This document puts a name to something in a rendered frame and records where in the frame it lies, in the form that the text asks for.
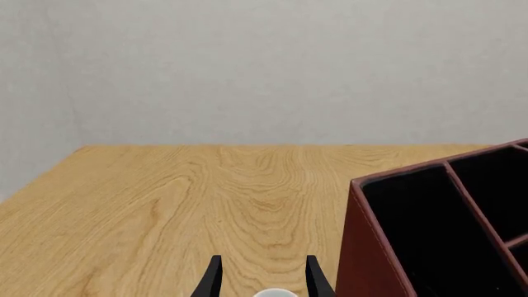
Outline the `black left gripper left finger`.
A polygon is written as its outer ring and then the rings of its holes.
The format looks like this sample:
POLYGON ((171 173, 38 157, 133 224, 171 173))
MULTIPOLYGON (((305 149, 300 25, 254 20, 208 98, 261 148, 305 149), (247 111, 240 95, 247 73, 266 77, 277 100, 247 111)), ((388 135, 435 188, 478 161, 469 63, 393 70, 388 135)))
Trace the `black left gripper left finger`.
POLYGON ((191 297, 219 297, 222 277, 222 258, 220 255, 214 255, 191 297))

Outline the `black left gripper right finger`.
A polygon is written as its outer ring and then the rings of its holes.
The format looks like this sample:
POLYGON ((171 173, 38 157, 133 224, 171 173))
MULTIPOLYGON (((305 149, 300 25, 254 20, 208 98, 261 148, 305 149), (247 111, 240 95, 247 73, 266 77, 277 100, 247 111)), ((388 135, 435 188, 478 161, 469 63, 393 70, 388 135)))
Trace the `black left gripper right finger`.
POLYGON ((309 297, 336 297, 314 255, 306 257, 306 285, 309 297))

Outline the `red-brown desk caddy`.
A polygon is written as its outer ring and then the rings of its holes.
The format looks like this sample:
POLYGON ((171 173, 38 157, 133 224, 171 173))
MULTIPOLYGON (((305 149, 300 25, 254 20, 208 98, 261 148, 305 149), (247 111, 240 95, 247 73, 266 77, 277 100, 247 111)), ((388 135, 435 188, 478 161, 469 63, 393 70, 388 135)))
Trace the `red-brown desk caddy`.
POLYGON ((528 297, 528 138, 350 183, 337 297, 528 297))

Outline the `small pale grey plate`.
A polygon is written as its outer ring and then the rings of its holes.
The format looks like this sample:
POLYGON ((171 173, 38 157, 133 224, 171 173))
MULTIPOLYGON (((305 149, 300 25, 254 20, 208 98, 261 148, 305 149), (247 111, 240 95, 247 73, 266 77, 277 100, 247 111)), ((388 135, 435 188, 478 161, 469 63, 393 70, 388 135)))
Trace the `small pale grey plate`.
POLYGON ((299 297, 287 289, 270 288, 258 291, 253 297, 299 297))

